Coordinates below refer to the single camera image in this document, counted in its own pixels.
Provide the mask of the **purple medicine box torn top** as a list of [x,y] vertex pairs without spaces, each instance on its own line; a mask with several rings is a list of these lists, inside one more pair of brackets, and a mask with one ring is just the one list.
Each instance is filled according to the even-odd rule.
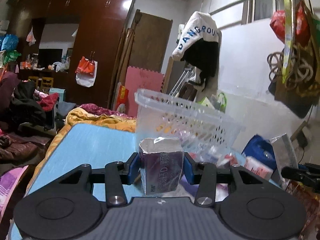
[[183,169],[184,150],[177,138],[145,138],[139,144],[140,173],[146,195],[175,191]]

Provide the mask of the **clear plastic basket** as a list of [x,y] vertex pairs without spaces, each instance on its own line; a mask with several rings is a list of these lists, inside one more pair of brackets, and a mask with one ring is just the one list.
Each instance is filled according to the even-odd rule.
[[145,138],[178,138],[198,161],[227,155],[245,127],[230,116],[198,103],[148,89],[135,92],[138,105],[136,142]]

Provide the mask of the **blue shopping bag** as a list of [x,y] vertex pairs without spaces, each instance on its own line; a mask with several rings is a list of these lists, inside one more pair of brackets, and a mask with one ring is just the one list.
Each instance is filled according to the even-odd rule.
[[272,145],[260,135],[254,135],[244,150],[242,151],[246,157],[253,157],[257,161],[263,163],[272,170],[277,169],[276,158]]

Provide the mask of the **yellow orange blanket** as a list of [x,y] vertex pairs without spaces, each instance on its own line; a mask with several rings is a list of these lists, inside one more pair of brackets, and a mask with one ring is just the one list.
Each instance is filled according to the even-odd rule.
[[35,182],[36,178],[39,176],[39,173],[41,172],[42,168],[49,160],[54,150],[57,148],[57,146],[60,144],[60,142],[63,140],[63,138],[67,135],[67,133],[71,130],[73,126],[77,124],[89,124],[116,129],[119,131],[135,133],[136,122],[136,118],[129,118],[125,114],[94,115],[92,113],[88,113],[85,109],[80,107],[71,110],[66,116],[65,125],[60,130],[60,132],[57,133],[57,135],[50,143],[46,155],[44,156],[44,159],[35,167],[33,177],[29,181],[25,194],[30,192],[31,187]]

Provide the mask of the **green white tote bag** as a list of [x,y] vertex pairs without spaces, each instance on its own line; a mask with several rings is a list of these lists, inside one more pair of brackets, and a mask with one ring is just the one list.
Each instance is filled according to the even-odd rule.
[[197,103],[225,113],[227,108],[227,97],[223,92],[217,94],[202,92],[197,96]]

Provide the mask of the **orange white plastic bag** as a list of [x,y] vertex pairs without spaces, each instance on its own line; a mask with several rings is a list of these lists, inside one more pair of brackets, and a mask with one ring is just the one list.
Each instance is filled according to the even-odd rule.
[[85,58],[79,61],[76,68],[76,83],[83,87],[93,87],[97,75],[98,62]]

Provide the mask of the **pile of dark clothes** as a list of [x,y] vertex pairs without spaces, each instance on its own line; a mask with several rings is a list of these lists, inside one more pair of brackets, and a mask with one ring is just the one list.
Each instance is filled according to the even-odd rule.
[[1,130],[31,137],[55,135],[59,94],[43,94],[33,81],[21,81],[5,72],[1,78]]

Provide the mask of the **brown hanging bag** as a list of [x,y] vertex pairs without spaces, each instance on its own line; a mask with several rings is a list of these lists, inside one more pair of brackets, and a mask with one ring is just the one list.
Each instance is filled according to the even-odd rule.
[[299,118],[306,117],[319,101],[319,19],[303,1],[296,6],[296,34],[283,80],[284,51],[276,51],[266,59],[271,81],[268,91]]

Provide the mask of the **white hoodie blue letters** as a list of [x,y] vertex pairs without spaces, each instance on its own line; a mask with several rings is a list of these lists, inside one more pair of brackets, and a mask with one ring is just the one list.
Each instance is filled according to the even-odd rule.
[[219,59],[219,33],[210,14],[195,11],[181,31],[172,58],[185,61],[200,71],[199,80],[190,81],[194,86],[205,88],[216,74]]

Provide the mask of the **dark red wooden wardrobe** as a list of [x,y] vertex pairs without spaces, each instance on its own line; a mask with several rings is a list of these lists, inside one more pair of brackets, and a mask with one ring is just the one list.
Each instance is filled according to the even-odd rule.
[[[13,8],[8,32],[19,38],[19,61],[38,53],[46,23],[77,23],[68,74],[54,80],[66,90],[66,99],[79,105],[111,104],[116,61],[135,0],[19,0]],[[83,87],[76,83],[75,70],[81,58],[98,63],[95,83]]]

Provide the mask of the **brown wooden board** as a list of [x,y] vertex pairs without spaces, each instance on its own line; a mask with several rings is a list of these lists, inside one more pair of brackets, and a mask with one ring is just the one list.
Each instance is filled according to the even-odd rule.
[[131,24],[135,35],[129,65],[160,72],[172,23],[173,20],[146,14],[137,9]]

